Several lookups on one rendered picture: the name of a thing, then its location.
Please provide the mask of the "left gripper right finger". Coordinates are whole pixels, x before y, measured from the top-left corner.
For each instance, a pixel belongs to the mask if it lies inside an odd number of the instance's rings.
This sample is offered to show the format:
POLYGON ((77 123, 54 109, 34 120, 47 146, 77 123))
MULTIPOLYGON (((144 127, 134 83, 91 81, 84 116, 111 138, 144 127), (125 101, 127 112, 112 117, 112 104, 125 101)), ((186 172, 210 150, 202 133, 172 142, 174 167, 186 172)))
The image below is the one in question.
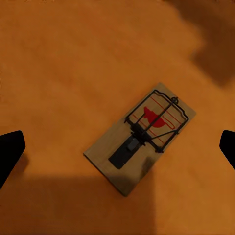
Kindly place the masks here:
POLYGON ((219 147, 235 170, 235 132, 224 130, 219 147))

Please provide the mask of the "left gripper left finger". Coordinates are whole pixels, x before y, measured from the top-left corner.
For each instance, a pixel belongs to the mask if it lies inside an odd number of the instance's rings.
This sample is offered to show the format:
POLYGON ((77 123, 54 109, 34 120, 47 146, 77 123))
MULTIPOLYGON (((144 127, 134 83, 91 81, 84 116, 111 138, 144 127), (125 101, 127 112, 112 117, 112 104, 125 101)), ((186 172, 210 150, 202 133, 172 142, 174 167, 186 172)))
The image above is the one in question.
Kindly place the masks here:
POLYGON ((0 136, 0 188, 25 150, 21 130, 0 136))

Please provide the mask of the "mousetrap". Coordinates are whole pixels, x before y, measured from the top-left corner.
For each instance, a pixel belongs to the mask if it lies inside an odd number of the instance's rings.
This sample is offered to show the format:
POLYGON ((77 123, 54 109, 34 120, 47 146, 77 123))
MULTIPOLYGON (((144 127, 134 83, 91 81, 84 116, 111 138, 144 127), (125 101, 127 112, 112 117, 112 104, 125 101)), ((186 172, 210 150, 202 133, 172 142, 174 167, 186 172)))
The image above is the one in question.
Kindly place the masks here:
POLYGON ((127 197, 195 115, 159 82, 84 155, 127 197))

